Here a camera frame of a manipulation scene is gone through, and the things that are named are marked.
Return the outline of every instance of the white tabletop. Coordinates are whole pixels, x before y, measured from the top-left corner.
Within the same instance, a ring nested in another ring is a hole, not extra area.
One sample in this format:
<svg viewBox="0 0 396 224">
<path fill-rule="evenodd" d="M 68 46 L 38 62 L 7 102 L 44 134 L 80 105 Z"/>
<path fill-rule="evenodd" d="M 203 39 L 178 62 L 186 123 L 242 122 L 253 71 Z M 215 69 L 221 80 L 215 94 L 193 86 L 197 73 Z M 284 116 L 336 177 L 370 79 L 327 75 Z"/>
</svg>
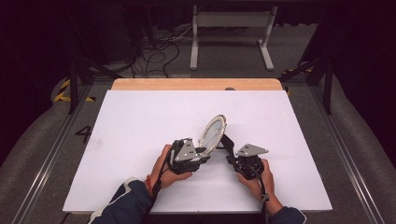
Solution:
<svg viewBox="0 0 396 224">
<path fill-rule="evenodd" d="M 317 167 L 284 91 L 108 91 L 64 204 L 65 212 L 87 213 L 108 204 L 130 176 L 151 172 L 164 144 L 191 137 L 195 146 L 216 115 L 234 151 L 246 143 L 265 147 L 286 206 L 331 210 Z M 159 193 L 152 214 L 256 213 L 258 203 L 214 150 L 186 181 Z"/>
</svg>

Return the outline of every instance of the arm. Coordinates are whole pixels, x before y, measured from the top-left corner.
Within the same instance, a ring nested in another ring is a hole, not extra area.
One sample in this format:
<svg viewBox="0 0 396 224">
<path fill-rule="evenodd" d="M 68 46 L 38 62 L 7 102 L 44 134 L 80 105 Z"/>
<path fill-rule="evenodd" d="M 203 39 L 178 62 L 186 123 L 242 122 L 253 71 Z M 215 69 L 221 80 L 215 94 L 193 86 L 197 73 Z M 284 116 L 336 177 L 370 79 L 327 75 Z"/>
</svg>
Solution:
<svg viewBox="0 0 396 224">
<path fill-rule="evenodd" d="M 264 171 L 262 172 L 262 182 L 264 183 L 266 193 L 269 200 L 265 203 L 266 212 L 270 216 L 269 223 L 285 223 L 300 224 L 306 222 L 306 217 L 296 208 L 283 206 L 275 195 L 274 176 L 270 170 L 268 160 L 262 159 Z M 253 196 L 258 200 L 262 200 L 262 187 L 257 179 L 246 180 L 242 175 L 236 174 L 239 182 L 247 186 Z"/>
<path fill-rule="evenodd" d="M 119 187 L 110 204 L 91 215 L 89 224 L 140 223 L 142 217 L 149 212 L 154 204 L 151 190 L 160 175 L 161 167 L 170 148 L 170 145 L 166 145 L 163 148 L 161 156 L 154 164 L 151 175 L 148 175 L 146 184 L 134 177 L 126 180 Z M 175 181 L 187 179 L 192 175 L 191 172 L 175 175 L 167 170 L 166 164 L 164 170 L 161 176 L 161 189 L 171 186 Z"/>
</svg>

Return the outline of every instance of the sleeve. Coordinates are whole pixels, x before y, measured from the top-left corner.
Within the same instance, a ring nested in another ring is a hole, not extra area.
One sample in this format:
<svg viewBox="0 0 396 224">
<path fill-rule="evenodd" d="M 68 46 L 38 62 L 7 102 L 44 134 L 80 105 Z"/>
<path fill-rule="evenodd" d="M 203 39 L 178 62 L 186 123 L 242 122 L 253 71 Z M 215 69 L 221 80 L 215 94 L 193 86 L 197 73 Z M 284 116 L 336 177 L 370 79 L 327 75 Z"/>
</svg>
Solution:
<svg viewBox="0 0 396 224">
<path fill-rule="evenodd" d="M 119 187 L 110 204 L 91 215 L 89 224 L 137 224 L 152 205 L 146 185 L 132 177 Z"/>
<path fill-rule="evenodd" d="M 304 224 L 306 216 L 297 208 L 286 207 L 268 218 L 269 224 Z"/>
</svg>

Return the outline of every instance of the person's left hand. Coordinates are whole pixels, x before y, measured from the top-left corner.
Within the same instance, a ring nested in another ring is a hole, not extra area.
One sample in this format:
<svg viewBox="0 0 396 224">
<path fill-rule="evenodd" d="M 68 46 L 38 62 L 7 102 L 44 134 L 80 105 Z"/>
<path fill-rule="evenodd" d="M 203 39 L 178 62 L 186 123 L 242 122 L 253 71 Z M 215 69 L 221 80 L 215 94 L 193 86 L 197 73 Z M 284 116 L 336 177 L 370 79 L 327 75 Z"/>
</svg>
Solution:
<svg viewBox="0 0 396 224">
<path fill-rule="evenodd" d="M 151 175 L 149 176 L 151 188 L 154 187 L 154 184 L 158 179 L 158 175 L 160 174 L 161 167 L 163 166 L 163 162 L 165 161 L 166 154 L 168 153 L 170 148 L 171 148 L 171 145 L 165 145 L 165 147 L 163 148 L 163 153 L 157 159 L 157 161 L 154 164 L 154 167 L 152 168 Z M 171 186 L 173 183 L 175 183 L 175 181 L 185 180 L 185 179 L 189 178 L 190 176 L 192 176 L 192 172 L 187 172 L 187 173 L 184 173 L 181 175 L 176 175 L 175 173 L 173 173 L 172 171 L 170 171 L 168 169 L 168 164 L 166 162 L 165 162 L 165 166 L 163 167 L 163 169 L 165 170 L 165 172 L 161 176 L 161 181 L 162 181 L 161 189 Z"/>
</svg>

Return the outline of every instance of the hand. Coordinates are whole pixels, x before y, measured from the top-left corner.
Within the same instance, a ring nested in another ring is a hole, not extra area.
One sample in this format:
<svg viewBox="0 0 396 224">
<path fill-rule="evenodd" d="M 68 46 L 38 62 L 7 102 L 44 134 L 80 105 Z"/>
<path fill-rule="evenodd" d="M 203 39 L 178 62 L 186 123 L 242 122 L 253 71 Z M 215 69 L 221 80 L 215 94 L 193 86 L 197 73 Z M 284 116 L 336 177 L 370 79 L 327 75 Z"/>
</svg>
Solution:
<svg viewBox="0 0 396 224">
<path fill-rule="evenodd" d="M 266 209 L 268 211 L 268 214 L 272 216 L 277 211 L 279 211 L 283 207 L 283 205 L 280 203 L 279 199 L 275 196 L 274 176 L 271 173 L 268 160 L 262 159 L 262 165 L 264 166 L 264 171 L 262 172 L 262 182 L 265 186 L 265 191 L 269 196 L 269 201 L 266 203 Z M 262 187 L 260 186 L 259 180 L 257 178 L 246 180 L 241 174 L 236 173 L 236 175 L 238 176 L 239 182 L 247 186 L 250 192 L 253 194 L 253 196 L 257 200 L 261 201 Z"/>
<path fill-rule="evenodd" d="M 161 156 L 157 159 L 157 161 L 154 164 L 154 167 L 152 168 L 151 175 L 149 176 L 151 188 L 154 186 L 155 182 L 158 179 L 158 175 L 160 174 L 161 167 L 163 166 L 163 162 L 165 161 L 166 155 L 170 148 L 171 145 L 165 145 L 165 147 L 163 148 L 163 153 L 161 153 Z M 190 176 L 192 176 L 192 172 L 176 175 L 175 173 L 173 173 L 168 169 L 168 164 L 166 162 L 163 169 L 165 170 L 165 172 L 161 176 L 161 181 L 162 181 L 161 189 L 171 186 L 173 183 L 175 183 L 175 181 L 185 180 Z"/>
</svg>

